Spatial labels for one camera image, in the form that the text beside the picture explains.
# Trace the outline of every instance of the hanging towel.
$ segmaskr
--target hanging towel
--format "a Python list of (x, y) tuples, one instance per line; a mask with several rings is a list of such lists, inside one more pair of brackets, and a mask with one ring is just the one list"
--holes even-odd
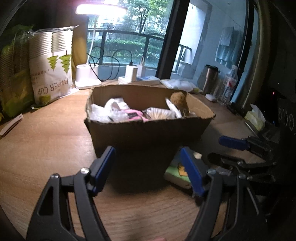
[(242, 32), (239, 30), (232, 31), (231, 39), (229, 46), (224, 45), (225, 43), (228, 43), (226, 40), (226, 34), (230, 33), (230, 28), (225, 28), (225, 31), (223, 31), (217, 52), (216, 52), (216, 62), (219, 62), (220, 64), (226, 66), (227, 68), (231, 69), (232, 65), (234, 65), (237, 61), (239, 50), (242, 44)]

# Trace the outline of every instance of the brown plush toy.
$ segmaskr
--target brown plush toy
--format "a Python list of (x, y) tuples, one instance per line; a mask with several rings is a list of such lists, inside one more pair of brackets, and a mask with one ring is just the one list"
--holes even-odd
[(182, 92), (173, 93), (170, 100), (181, 111), (182, 116), (189, 116), (186, 96)]

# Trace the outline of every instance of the open cardboard box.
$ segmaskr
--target open cardboard box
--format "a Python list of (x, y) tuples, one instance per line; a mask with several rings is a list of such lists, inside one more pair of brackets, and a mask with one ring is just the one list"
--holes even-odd
[[(86, 105), (87, 114), (91, 104), (105, 106), (110, 98), (122, 97), (131, 109), (145, 110), (149, 107), (168, 109), (165, 98), (170, 98), (172, 90), (160, 87), (137, 85), (108, 85), (91, 91)], [(100, 123), (85, 119), (95, 150), (103, 150), (111, 145), (117, 150), (131, 151), (148, 149), (153, 146), (181, 146), (196, 141), (205, 131), (215, 114), (199, 99), (189, 93), (189, 110), (197, 117), (174, 120), (154, 120), (149, 122)]]

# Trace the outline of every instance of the plastic water bottle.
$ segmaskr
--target plastic water bottle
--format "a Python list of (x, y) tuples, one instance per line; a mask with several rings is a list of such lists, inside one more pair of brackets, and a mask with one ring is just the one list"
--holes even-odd
[(226, 105), (230, 102), (235, 85), (238, 81), (237, 70), (237, 66), (233, 65), (232, 70), (225, 76), (222, 87), (223, 91), (221, 95), (217, 98), (217, 101), (222, 105)]

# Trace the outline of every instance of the screw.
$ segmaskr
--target screw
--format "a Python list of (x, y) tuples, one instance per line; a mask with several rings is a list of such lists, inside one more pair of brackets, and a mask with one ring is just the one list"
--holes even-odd
[(239, 174), (239, 179), (246, 179), (246, 175), (243, 174), (243, 173), (240, 173), (240, 174)]
[(207, 173), (210, 174), (210, 175), (214, 175), (214, 174), (216, 174), (216, 170), (210, 168), (210, 169), (207, 171)]
[(59, 175), (58, 174), (53, 174), (50, 176), (51, 178), (59, 178)]
[(80, 170), (80, 172), (81, 172), (82, 174), (88, 174), (88, 173), (89, 173), (89, 169), (88, 169), (87, 167), (84, 167), (84, 168), (82, 168), (82, 169)]

